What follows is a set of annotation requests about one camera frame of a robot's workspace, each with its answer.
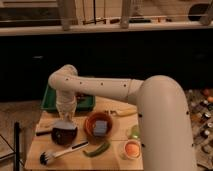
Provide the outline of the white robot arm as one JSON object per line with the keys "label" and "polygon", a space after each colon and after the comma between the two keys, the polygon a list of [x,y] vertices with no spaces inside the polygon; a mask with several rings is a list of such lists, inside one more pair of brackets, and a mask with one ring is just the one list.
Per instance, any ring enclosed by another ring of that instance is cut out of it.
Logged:
{"label": "white robot arm", "polygon": [[63,94],[81,92],[137,107],[144,171],[197,171],[186,96],[174,79],[81,77],[75,70],[61,67],[49,76],[49,85]]}

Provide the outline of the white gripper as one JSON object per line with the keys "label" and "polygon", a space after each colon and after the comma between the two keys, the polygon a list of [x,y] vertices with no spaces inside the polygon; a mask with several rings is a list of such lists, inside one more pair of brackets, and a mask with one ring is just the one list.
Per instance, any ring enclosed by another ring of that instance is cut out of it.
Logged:
{"label": "white gripper", "polygon": [[73,91],[56,91],[56,109],[64,120],[71,120],[75,115],[77,99]]}

